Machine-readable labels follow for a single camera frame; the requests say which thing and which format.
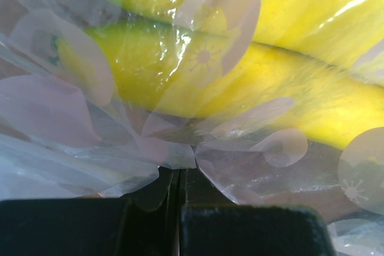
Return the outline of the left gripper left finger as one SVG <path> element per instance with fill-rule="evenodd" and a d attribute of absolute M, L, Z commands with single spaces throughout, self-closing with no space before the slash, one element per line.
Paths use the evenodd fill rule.
<path fill-rule="evenodd" d="M 172 255 L 179 171 L 115 198 L 4 200 L 1 255 Z"/>

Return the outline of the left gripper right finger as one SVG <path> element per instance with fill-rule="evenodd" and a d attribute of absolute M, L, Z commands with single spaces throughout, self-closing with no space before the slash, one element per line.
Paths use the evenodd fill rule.
<path fill-rule="evenodd" d="M 335 255 L 313 209 L 237 205 L 198 169 L 180 173 L 180 255 Z"/>

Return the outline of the clear zip top bag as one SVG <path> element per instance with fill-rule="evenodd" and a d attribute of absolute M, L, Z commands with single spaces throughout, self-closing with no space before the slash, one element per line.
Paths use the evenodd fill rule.
<path fill-rule="evenodd" d="M 101 105 L 58 41 L 95 59 L 85 30 L 134 17 L 107 0 L 1 0 L 1 198 L 117 197 L 161 167 L 198 168 L 236 204 L 319 200 L 326 214 L 345 199 L 327 224 L 337 255 L 383 254 L 383 128 L 339 149 L 296 128 L 215 138 L 197 118 Z"/>

